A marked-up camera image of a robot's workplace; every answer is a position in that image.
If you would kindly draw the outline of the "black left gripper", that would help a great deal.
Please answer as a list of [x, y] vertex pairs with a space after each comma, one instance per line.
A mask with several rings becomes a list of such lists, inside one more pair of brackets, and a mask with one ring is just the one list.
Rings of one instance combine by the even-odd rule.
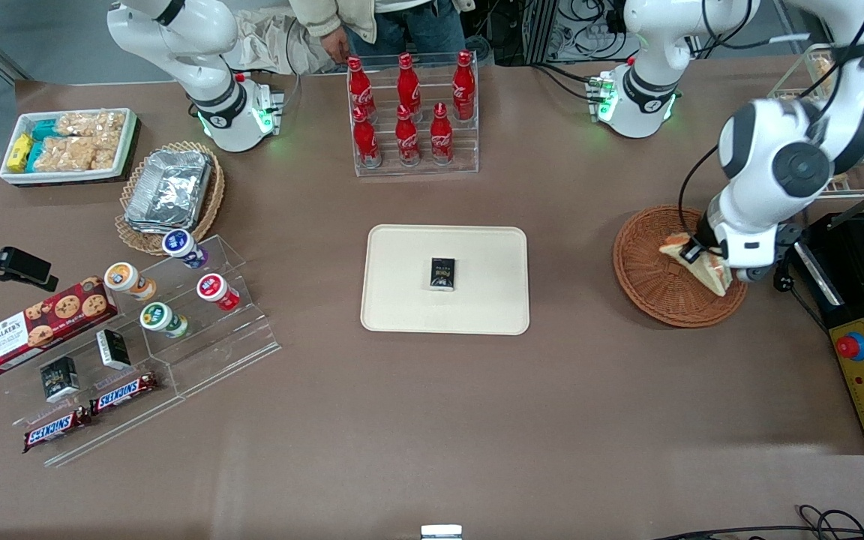
[[704, 212], [696, 224], [693, 237], [685, 237], [685, 243], [679, 250], [679, 257], [687, 266], [692, 266], [705, 253], [719, 254], [719, 243], [716, 233], [710, 225], [709, 213]]

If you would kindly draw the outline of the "bystander bare hand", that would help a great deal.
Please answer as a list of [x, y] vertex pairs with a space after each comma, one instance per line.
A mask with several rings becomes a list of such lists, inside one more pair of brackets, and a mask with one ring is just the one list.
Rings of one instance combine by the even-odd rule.
[[345, 28], [338, 27], [331, 33], [323, 35], [321, 45], [336, 64], [347, 63], [347, 59], [350, 57], [350, 44]]

